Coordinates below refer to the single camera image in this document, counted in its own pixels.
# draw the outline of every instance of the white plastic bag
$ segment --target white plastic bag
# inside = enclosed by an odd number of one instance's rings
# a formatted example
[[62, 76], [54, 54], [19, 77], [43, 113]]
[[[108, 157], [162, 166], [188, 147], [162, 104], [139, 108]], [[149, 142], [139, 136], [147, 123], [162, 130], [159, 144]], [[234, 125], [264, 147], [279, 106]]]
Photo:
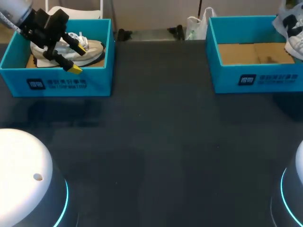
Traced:
[[196, 17], [187, 18], [187, 28], [186, 28], [186, 40], [204, 40], [206, 39], [207, 32], [207, 19], [206, 13], [208, 10], [211, 10], [212, 16], [216, 17], [214, 9], [211, 7], [207, 7], [204, 11], [202, 20]]

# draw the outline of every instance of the white sneaker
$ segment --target white sneaker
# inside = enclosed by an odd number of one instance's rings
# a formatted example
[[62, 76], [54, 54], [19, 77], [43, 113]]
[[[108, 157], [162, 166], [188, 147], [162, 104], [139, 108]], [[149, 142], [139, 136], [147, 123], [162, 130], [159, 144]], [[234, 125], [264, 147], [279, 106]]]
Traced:
[[285, 37], [285, 50], [290, 55], [303, 60], [303, 3], [292, 9], [286, 9], [282, 2], [273, 26]]
[[[69, 35], [72, 38], [79, 40], [86, 53], [83, 56], [79, 55], [77, 52], [72, 50], [63, 39], [61, 39], [59, 42], [57, 42], [55, 49], [58, 51], [58, 54], [61, 54], [64, 58], [73, 61], [74, 64], [79, 67], [92, 65], [104, 58], [104, 45], [101, 42], [87, 40], [86, 37], [82, 36], [82, 33], [80, 33], [80, 35], [69, 33]], [[30, 48], [34, 56], [34, 64], [37, 66], [37, 68], [59, 66], [55, 60], [47, 60], [43, 56], [44, 49], [39, 48], [33, 42], [31, 42]]]

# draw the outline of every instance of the dark tabletop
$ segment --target dark tabletop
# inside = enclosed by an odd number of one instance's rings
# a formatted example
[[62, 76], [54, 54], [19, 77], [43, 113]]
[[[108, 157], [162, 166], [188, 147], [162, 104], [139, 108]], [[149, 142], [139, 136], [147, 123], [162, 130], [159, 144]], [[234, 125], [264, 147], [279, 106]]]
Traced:
[[203, 42], [118, 44], [111, 97], [12, 98], [0, 81], [0, 127], [48, 147], [79, 227], [271, 226], [271, 192], [303, 139], [300, 104], [216, 95]]

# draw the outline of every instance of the cyan plastic bin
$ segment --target cyan plastic bin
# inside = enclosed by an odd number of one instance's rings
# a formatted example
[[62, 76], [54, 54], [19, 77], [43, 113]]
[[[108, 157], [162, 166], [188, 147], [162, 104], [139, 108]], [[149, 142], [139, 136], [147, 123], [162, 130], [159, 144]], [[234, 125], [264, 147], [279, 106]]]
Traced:
[[83, 67], [79, 75], [62, 68], [26, 69], [30, 42], [15, 33], [0, 64], [0, 73], [14, 97], [110, 95], [115, 61], [111, 20], [69, 20], [67, 32], [82, 32], [88, 39], [104, 43], [104, 67]]
[[218, 44], [285, 43], [275, 16], [212, 17], [206, 54], [216, 93], [303, 91], [303, 64], [223, 65]]

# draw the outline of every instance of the robotic arm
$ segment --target robotic arm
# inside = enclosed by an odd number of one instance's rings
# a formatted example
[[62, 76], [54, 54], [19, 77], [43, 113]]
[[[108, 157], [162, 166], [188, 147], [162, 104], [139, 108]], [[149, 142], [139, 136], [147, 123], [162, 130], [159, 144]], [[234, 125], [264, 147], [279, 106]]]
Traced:
[[65, 32], [69, 16], [63, 10], [60, 9], [50, 16], [42, 9], [32, 9], [32, 0], [0, 0], [0, 19], [24, 38], [44, 49], [43, 56], [47, 60], [55, 60], [65, 71], [75, 74], [82, 72], [72, 61], [55, 50], [56, 43], [62, 38], [81, 56], [86, 53], [79, 41]]

